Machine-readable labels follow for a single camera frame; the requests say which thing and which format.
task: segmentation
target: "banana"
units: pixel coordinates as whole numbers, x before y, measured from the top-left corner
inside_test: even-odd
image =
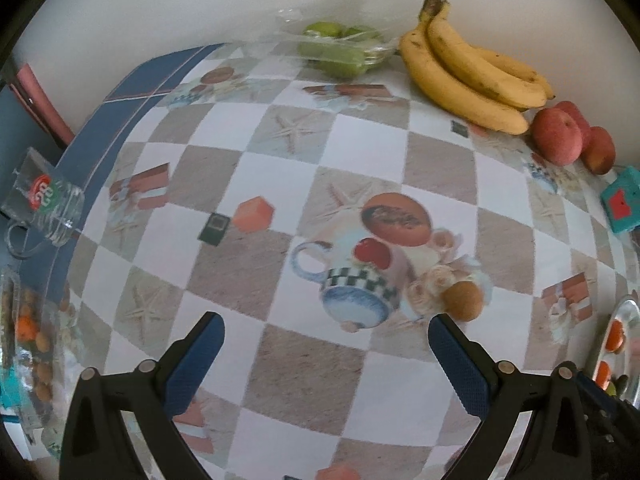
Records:
[[[529,125],[514,108],[472,90],[447,72],[427,41],[428,18],[400,39],[400,54],[411,78],[428,97],[452,114],[508,134],[523,134]]]
[[[517,108],[537,108],[546,102],[542,86],[522,81],[483,59],[465,43],[447,21],[450,4],[444,0],[440,12],[427,28],[436,55],[460,81],[501,103]]]
[[[491,63],[496,68],[499,68],[503,72],[516,76],[518,79],[522,79],[523,81],[537,83],[542,86],[547,99],[553,99],[554,97],[556,97],[556,94],[554,93],[551,85],[546,80],[546,78],[533,70],[532,67],[530,67],[526,63],[518,61],[517,59],[513,59],[513,57],[506,56],[505,54],[494,52],[493,50],[489,50],[488,48],[483,48],[481,46],[475,46],[474,49],[483,59],[487,60],[489,63]]]

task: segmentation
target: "apple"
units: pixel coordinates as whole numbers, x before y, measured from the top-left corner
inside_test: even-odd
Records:
[[[560,108],[540,110],[531,123],[531,135],[541,155],[556,166],[575,162],[582,151],[580,127]]]
[[[353,256],[366,264],[374,264],[380,270],[391,265],[391,251],[375,238],[363,238],[353,248]]]
[[[591,142],[591,127],[587,119],[584,118],[578,107],[571,101],[560,101],[554,108],[571,115],[571,118],[578,124],[578,128],[582,133],[582,149],[584,150]]]
[[[585,167],[596,175],[609,173],[616,160],[616,147],[609,132],[600,126],[591,127],[591,142],[580,155]]]

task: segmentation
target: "orange cube print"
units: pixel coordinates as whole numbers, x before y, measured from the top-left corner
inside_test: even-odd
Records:
[[[269,202],[257,196],[238,205],[231,222],[243,233],[264,231],[271,225],[273,211]]]
[[[337,464],[318,470],[316,480],[360,480],[360,475],[352,467]]]

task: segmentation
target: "green fruit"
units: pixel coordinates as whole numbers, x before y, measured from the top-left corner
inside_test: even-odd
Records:
[[[355,25],[349,27],[344,31],[343,38],[347,38],[349,41],[365,41],[365,40],[379,40],[382,41],[382,34],[380,34],[375,28],[368,25]]]
[[[342,44],[326,45],[318,68],[331,77],[352,79],[369,69],[366,59],[366,54],[360,48]]]
[[[313,38],[340,38],[343,28],[336,22],[315,22],[306,27],[304,35]]]
[[[335,22],[315,22],[308,25],[303,34],[311,38],[340,38],[342,25]],[[298,44],[298,53],[305,59],[321,59],[324,45],[313,41],[302,41]]]

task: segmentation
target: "teal box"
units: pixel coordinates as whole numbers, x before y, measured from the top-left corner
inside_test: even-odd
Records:
[[[629,166],[600,195],[604,211],[615,233],[640,225],[640,171]]]

